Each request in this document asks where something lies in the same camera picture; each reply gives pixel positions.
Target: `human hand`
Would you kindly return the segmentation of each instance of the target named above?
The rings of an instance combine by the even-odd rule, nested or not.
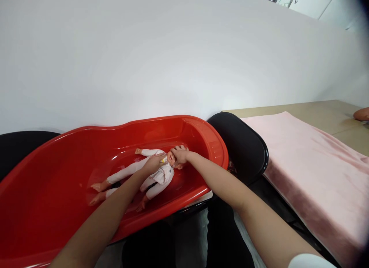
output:
[[[157,170],[159,170],[160,167],[163,165],[166,165],[168,162],[165,163],[161,162],[166,157],[166,153],[160,153],[157,155],[152,155],[149,157],[149,160],[146,161],[145,165],[141,168],[141,170],[145,170],[149,175],[152,175]]]
[[[191,153],[188,148],[185,148],[183,145],[176,146],[175,148],[170,149],[170,151],[176,157],[176,162],[174,163],[173,167],[179,164],[185,164],[187,162],[187,156]]]

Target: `person's right hand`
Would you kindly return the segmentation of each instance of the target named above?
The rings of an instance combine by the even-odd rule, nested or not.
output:
[[[170,151],[174,154],[174,156],[177,159],[173,167],[179,164],[185,164],[187,162],[187,156],[191,153],[189,149],[185,148],[183,145],[176,146],[175,148],[170,149]]]

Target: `doll's head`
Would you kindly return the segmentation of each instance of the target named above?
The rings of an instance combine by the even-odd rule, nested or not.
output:
[[[183,168],[183,164],[178,164],[177,166],[173,166],[174,163],[177,161],[177,158],[174,156],[174,154],[171,151],[167,153],[167,161],[170,164],[170,166],[172,166],[174,169],[181,170]]]

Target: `person's left hand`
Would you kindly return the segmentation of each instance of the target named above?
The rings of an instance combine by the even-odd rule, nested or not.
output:
[[[160,167],[168,163],[167,161],[165,163],[161,162],[165,157],[166,153],[152,155],[141,169],[145,170],[149,175],[152,175],[159,170]]]

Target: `baby doll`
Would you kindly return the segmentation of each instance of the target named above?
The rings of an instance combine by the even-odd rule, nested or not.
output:
[[[98,193],[98,195],[95,196],[95,198],[90,202],[90,206],[93,206],[99,202],[105,201],[106,198],[108,198],[117,188],[109,189],[105,192],[107,188],[112,186],[114,183],[134,174],[136,171],[141,169],[147,160],[149,159],[149,156],[157,155],[159,153],[164,153],[162,150],[148,150],[148,149],[136,149],[135,154],[136,155],[144,155],[147,156],[147,158],[132,163],[127,168],[124,168],[120,170],[119,172],[116,172],[115,174],[109,176],[105,181],[102,183],[95,183],[91,185],[93,189],[95,189]],[[167,156],[162,160],[162,162],[168,162],[167,164],[163,165],[159,168],[159,170],[155,173],[149,176],[144,183],[140,187],[140,191],[144,192],[146,191],[145,196],[142,198],[138,208],[137,212],[142,211],[145,209],[146,204],[149,200],[154,198],[157,194],[162,192],[172,181],[173,175],[174,175],[174,169],[182,169],[183,165],[179,164],[177,166],[173,166],[176,162],[176,157],[174,154],[169,151]]]

